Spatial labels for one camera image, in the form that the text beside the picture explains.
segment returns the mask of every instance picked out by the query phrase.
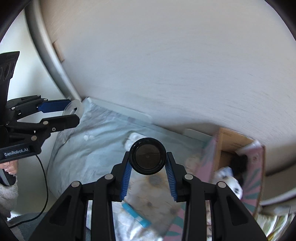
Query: human hand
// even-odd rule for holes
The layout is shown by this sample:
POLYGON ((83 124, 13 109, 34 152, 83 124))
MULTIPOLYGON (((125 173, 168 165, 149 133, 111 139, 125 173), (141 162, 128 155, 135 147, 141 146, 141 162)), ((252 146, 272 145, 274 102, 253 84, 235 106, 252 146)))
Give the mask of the human hand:
POLYGON ((0 164, 0 169, 4 169, 4 171, 11 175, 16 174, 18 170, 18 160, 2 163, 0 164))

